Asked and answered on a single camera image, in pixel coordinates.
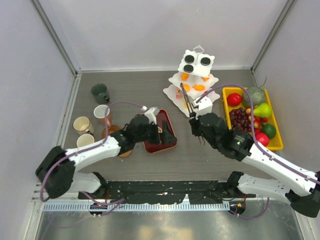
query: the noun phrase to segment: cup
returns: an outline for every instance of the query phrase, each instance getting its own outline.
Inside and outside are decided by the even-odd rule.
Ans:
[[[106,119],[108,127],[111,127],[112,114],[110,112],[110,107],[108,107],[107,105],[99,105],[93,110],[93,115],[102,124],[105,124]]]
[[[81,136],[83,134],[94,134],[94,126],[89,118],[86,116],[80,116],[73,122],[74,130]]]
[[[107,104],[110,102],[110,95],[107,86],[98,83],[91,88],[91,93],[98,104]]]
[[[93,144],[95,142],[95,138],[94,136],[92,136],[91,134],[83,134],[81,135],[78,140],[76,141],[76,146],[78,148]]]

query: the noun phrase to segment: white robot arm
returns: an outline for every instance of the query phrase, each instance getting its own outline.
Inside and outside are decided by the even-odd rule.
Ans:
[[[197,113],[190,112],[193,135],[204,138],[227,158],[252,165],[276,178],[262,179],[234,171],[227,180],[231,195],[242,193],[270,197],[291,205],[305,216],[317,217],[320,210],[320,172],[294,165],[261,143],[257,146],[248,133],[229,130],[225,120],[211,112],[212,102],[208,97],[202,97],[200,101],[197,98],[190,106],[192,108],[198,108]]]
[[[123,129],[113,132],[106,140],[67,150],[62,150],[60,146],[52,148],[35,172],[49,197],[55,199],[66,192],[87,192],[93,198],[101,198],[106,193],[104,178],[97,172],[85,174],[78,172],[79,170],[100,160],[126,153],[139,142],[176,142],[167,122],[162,123],[162,132],[158,132],[158,113],[158,108],[149,108],[144,114],[136,115]]]

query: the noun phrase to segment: red tray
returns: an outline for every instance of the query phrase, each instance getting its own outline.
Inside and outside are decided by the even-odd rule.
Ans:
[[[171,122],[170,122],[170,119],[168,117],[167,112],[163,109],[160,109],[160,112],[156,116],[156,122],[158,124],[158,131],[162,131],[162,121],[164,121],[164,120],[167,121],[168,126],[170,128],[170,131],[173,133],[174,136],[176,136],[174,129],[172,128],[172,125],[171,125]],[[167,149],[172,149],[177,145],[176,142],[164,145],[164,144],[151,144],[146,141],[144,141],[143,144],[144,144],[144,148],[147,151],[147,153],[150,153],[150,154],[154,154],[156,152],[160,152],[160,151],[167,150]]]

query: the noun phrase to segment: red grapes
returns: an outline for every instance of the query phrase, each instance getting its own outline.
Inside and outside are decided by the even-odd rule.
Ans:
[[[232,109],[229,112],[231,126],[233,130],[239,130],[244,133],[251,133],[251,123],[246,116],[246,110],[242,107]]]

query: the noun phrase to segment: green mug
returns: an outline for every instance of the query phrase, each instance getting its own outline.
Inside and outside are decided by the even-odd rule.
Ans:
[[[107,104],[110,102],[110,95],[107,86],[103,83],[98,83],[91,88],[91,93],[98,104]]]

